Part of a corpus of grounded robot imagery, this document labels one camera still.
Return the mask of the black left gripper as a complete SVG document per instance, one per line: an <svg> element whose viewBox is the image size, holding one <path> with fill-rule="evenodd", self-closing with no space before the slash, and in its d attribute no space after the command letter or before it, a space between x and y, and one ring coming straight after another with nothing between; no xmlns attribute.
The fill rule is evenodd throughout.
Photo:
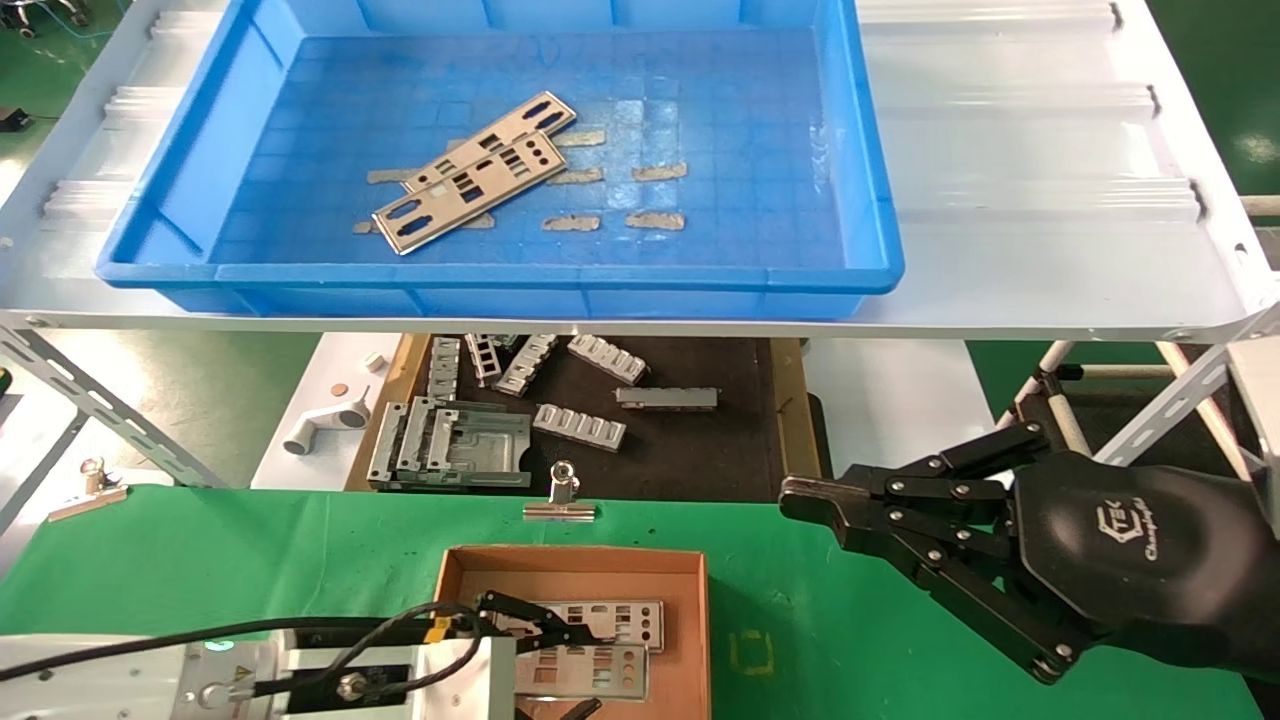
<svg viewBox="0 0 1280 720"><path fill-rule="evenodd" d="M485 637L508 637L516 641L517 651L543 651L557 647L600 646L602 639L589 625L570 623L557 611L539 603L517 598L499 591L484 591L476 598L475 610L480 616L479 629ZM293 676L308 680L288 693L288 714L317 714L338 710L365 710L406 703L407 694L365 694L346 700L339 693L344 676L358 675L366 689L410 679L408 664L379 664L344 667L328 679L320 669L298 670ZM599 698L585 700L521 700L521 719L590 719L604 708Z"/></svg>

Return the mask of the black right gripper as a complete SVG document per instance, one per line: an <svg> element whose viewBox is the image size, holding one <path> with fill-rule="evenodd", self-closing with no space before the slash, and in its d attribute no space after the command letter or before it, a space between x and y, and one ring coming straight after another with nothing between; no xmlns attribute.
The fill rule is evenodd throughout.
<svg viewBox="0 0 1280 720"><path fill-rule="evenodd" d="M1162 664L1277 680L1277 537L1253 488L1073 452L1023 468L1012 492L996 478L1048 451L1036 423L1007 427L900 468L787 477L780 509L886 561L1042 684L1082 660L1085 628ZM1001 512L1012 493L1023 566L1085 628L1021 587L989 533L909 511Z"/></svg>

